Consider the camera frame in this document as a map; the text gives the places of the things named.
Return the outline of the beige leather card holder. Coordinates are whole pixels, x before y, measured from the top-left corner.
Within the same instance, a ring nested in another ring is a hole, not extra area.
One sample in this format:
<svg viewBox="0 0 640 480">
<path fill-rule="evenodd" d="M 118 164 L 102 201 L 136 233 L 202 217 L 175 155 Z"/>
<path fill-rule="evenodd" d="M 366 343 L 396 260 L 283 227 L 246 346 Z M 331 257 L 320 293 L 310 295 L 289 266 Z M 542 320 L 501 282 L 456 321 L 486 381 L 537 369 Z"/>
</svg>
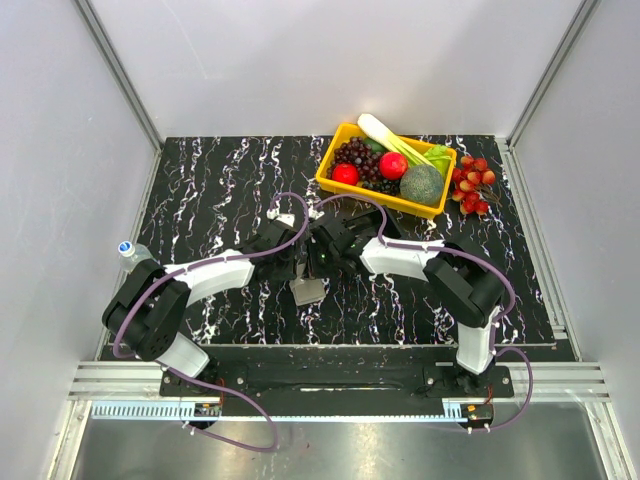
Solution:
<svg viewBox="0 0 640 480">
<path fill-rule="evenodd" d="M 295 304 L 304 306 L 322 301 L 325 296 L 324 284 L 321 279 L 309 278 L 306 275 L 306 266 L 299 264 L 295 270 L 296 277 L 289 282 Z"/>
</svg>

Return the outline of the black plastic card box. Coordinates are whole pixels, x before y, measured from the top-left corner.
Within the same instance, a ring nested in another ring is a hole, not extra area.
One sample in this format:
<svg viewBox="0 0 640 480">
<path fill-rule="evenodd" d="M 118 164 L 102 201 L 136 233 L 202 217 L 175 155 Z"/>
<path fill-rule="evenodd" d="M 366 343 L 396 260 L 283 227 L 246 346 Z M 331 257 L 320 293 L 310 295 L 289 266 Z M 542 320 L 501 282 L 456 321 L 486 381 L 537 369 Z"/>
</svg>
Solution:
<svg viewBox="0 0 640 480">
<path fill-rule="evenodd" d="M 376 208 L 369 208 L 359 212 L 344 221 L 345 227 L 356 236 L 377 237 L 380 228 L 382 235 L 394 240 L 405 238 L 404 230 L 396 218 L 384 208 L 386 223 L 383 225 L 383 215 Z"/>
</svg>

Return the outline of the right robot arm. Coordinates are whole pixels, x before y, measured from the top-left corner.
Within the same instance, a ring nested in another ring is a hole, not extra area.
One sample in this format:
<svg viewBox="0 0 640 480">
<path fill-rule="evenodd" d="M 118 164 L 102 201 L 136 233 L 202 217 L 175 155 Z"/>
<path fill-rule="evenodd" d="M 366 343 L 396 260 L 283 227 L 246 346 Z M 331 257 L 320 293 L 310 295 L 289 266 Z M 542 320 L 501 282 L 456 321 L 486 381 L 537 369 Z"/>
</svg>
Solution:
<svg viewBox="0 0 640 480">
<path fill-rule="evenodd" d="M 341 270 L 427 282 L 458 326 L 457 388 L 475 396 L 489 386 L 496 323 L 513 308 L 515 291 L 479 245 L 463 237 L 409 240 L 393 215 L 374 209 L 353 217 L 324 214 L 309 229 L 315 275 Z"/>
</svg>

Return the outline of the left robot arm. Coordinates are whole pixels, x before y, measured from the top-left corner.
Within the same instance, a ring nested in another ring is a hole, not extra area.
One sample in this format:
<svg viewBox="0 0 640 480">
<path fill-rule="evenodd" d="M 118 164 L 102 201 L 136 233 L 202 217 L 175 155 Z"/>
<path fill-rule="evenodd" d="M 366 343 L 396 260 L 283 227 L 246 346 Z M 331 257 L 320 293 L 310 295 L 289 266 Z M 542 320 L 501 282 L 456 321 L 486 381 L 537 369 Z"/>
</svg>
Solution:
<svg viewBox="0 0 640 480">
<path fill-rule="evenodd" d="M 190 305 L 226 290 L 241 289 L 266 278 L 293 279 L 297 234 L 295 216 L 277 214 L 260 226 L 242 247 L 208 259 L 179 265 L 139 261 L 111 299 L 102 323 L 124 346 L 116 356 L 133 355 L 156 361 L 182 373 L 182 383 L 193 394 L 213 390 L 217 372 L 209 356 L 180 332 Z"/>
</svg>

